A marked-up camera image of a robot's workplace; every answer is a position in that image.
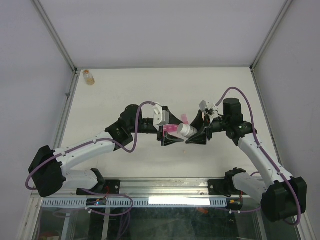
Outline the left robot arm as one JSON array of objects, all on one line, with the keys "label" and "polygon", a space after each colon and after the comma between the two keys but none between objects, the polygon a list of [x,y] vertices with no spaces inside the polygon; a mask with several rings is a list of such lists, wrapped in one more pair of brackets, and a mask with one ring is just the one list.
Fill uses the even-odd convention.
[{"label": "left robot arm", "polygon": [[167,106],[152,101],[128,105],[115,123],[85,141],[64,148],[41,147],[28,168],[25,187],[37,191],[43,198],[71,189],[75,189],[77,195],[110,194],[111,187],[97,168],[74,168],[117,150],[133,153],[139,134],[155,134],[162,146],[181,142],[182,139],[165,131],[166,125],[181,123]]}]

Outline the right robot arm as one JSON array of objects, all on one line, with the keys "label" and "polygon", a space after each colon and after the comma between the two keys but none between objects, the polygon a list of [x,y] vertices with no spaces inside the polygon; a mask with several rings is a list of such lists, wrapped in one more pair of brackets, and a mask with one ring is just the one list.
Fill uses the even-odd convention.
[{"label": "right robot arm", "polygon": [[306,211],[307,183],[302,177],[294,177],[280,163],[275,162],[263,148],[258,132],[251,122],[245,121],[242,105],[237,98],[222,102],[223,114],[213,103],[203,100],[190,128],[197,132],[187,138],[187,144],[206,145],[214,133],[224,132],[249,160],[261,176],[252,177],[242,168],[233,168],[224,175],[216,192],[231,197],[243,192],[260,204],[266,218],[274,223]]}]

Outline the pink weekly pill organizer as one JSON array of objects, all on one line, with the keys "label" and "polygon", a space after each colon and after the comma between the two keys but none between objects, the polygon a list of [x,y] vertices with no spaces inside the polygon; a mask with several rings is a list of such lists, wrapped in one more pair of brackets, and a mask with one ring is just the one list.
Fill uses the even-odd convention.
[{"label": "pink weekly pill organizer", "polygon": [[[186,114],[182,114],[180,116],[180,120],[182,121],[183,124],[189,124],[189,121],[188,121],[188,117]],[[178,131],[178,124],[167,124],[163,127],[163,135],[165,133],[177,133]]]}]

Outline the white pill bottle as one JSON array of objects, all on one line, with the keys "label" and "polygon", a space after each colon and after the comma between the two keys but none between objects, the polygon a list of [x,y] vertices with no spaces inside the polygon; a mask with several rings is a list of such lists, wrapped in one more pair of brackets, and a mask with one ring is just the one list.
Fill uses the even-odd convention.
[{"label": "white pill bottle", "polygon": [[177,127],[177,133],[187,139],[194,136],[197,132],[198,130],[189,124],[181,123]]}]

